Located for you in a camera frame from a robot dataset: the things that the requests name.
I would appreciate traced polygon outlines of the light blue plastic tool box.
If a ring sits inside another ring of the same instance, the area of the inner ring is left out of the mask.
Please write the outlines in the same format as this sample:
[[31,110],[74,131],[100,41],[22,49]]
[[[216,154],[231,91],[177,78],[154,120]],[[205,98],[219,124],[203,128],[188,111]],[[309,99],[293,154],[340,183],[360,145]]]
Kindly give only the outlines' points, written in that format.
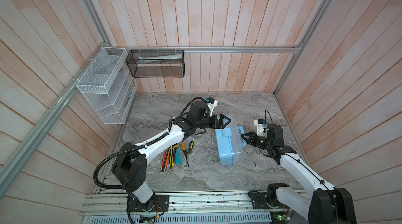
[[224,129],[216,129],[216,139],[221,165],[237,165],[244,160],[244,147],[247,145],[241,137],[244,128],[239,126],[235,115],[228,115],[231,122]]

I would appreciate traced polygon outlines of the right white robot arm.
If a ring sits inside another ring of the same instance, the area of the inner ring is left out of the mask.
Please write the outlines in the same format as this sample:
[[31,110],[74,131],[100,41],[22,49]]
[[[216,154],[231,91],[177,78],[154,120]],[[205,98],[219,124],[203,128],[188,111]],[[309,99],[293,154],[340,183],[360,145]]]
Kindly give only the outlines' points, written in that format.
[[242,133],[241,137],[246,144],[267,151],[266,156],[290,172],[306,191],[304,196],[286,183],[270,184],[265,195],[268,207],[289,207],[310,224],[357,223],[352,195],[326,181],[285,145],[280,125],[260,124],[258,132]]

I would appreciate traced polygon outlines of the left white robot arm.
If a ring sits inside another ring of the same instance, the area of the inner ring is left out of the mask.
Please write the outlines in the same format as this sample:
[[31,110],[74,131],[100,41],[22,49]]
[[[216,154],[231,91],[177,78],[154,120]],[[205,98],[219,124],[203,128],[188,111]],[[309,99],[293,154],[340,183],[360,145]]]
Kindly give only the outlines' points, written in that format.
[[[216,106],[217,101],[213,98],[192,99],[177,117],[170,119],[167,129],[146,141],[137,144],[128,142],[119,152],[101,161],[93,173],[94,183],[103,189],[124,190],[128,195],[128,202],[138,202],[143,211],[157,209],[161,204],[146,182],[148,164],[166,149],[196,135],[198,129],[227,127],[231,119],[223,114],[214,114]],[[119,185],[106,185],[98,178],[100,169],[111,160],[114,161],[112,173],[120,182]]]

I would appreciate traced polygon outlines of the black yellow handled screwdriver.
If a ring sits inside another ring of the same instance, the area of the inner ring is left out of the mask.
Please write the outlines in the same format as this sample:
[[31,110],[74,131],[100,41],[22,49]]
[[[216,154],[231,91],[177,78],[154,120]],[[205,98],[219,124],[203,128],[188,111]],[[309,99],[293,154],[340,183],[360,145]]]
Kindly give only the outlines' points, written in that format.
[[188,152],[187,152],[188,155],[190,155],[192,153],[193,147],[194,147],[194,142],[191,141],[188,145]]

